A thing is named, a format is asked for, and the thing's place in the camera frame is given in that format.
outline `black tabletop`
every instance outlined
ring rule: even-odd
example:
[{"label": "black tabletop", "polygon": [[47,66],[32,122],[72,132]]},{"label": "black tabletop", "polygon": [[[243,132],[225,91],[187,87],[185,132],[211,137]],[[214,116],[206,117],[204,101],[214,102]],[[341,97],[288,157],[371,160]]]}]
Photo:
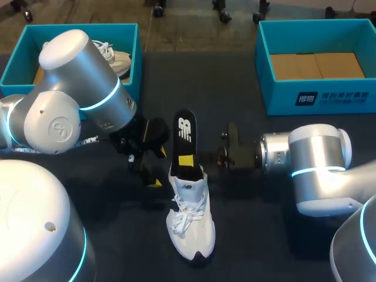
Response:
[{"label": "black tabletop", "polygon": [[[8,59],[0,56],[0,68]],[[349,133],[353,166],[376,158],[376,115],[267,117],[252,52],[146,53],[143,59],[144,115],[172,124],[177,110],[190,108],[197,117],[200,151],[216,149],[229,121],[238,124],[244,142],[258,140],[262,133],[329,123]],[[82,123],[81,138],[97,133],[89,122]],[[257,172],[220,177],[208,168],[215,254],[204,268],[186,265],[166,229],[171,141],[165,147],[166,160],[145,158],[162,175],[160,189],[145,189],[127,172],[127,158],[107,143],[57,156],[0,157],[37,163],[63,183],[93,243],[98,282],[334,281],[328,251],[344,218],[299,215],[290,179]]]}]

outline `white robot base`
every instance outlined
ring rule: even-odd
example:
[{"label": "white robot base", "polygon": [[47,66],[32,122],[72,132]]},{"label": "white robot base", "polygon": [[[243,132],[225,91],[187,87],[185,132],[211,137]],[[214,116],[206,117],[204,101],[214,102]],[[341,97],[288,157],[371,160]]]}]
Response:
[{"label": "white robot base", "polygon": [[20,160],[1,160],[0,180],[0,281],[93,282],[93,247],[61,182]]}]

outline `logo on box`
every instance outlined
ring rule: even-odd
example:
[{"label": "logo on box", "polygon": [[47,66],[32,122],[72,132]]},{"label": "logo on box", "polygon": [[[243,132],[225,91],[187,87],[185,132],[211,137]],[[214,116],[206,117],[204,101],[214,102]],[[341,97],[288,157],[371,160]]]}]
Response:
[{"label": "logo on box", "polygon": [[315,104],[317,92],[300,92],[296,99],[296,106],[312,106]]}]

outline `caster wheel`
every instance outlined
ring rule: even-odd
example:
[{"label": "caster wheel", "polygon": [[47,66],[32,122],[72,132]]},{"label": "caster wheel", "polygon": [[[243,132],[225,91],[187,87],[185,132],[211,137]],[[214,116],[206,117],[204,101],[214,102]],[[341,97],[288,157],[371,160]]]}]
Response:
[{"label": "caster wheel", "polygon": [[11,6],[12,6],[12,8],[13,8],[13,10],[15,11],[15,12],[20,12],[21,11],[21,6],[20,6],[20,4],[18,4],[17,2],[15,2],[15,1],[11,1]]},{"label": "caster wheel", "polygon": [[22,13],[23,13],[27,22],[33,21],[33,15],[31,14],[30,10],[24,10]]},{"label": "caster wheel", "polygon": [[221,11],[219,13],[219,20],[221,22],[223,22],[224,24],[227,24],[230,20],[232,20],[233,18],[230,17],[230,14],[229,12],[226,12],[226,11]]},{"label": "caster wheel", "polygon": [[259,22],[262,21],[263,19],[264,19],[264,16],[263,14],[260,14],[260,13],[254,13],[252,16],[252,20],[255,25],[258,25]]},{"label": "caster wheel", "polygon": [[327,7],[325,9],[325,19],[334,19],[335,17],[335,10],[332,7]]},{"label": "caster wheel", "polygon": [[163,17],[165,10],[161,6],[154,6],[153,7],[153,15],[156,18],[161,18]]}]

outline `shoe tongue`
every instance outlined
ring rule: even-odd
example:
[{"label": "shoe tongue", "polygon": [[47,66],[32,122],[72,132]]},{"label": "shoe tongue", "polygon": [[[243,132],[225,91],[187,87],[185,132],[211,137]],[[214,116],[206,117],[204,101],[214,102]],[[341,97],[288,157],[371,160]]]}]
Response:
[{"label": "shoe tongue", "polygon": [[198,203],[201,201],[205,188],[204,179],[188,181],[177,177],[174,178],[177,194],[184,202]]}]

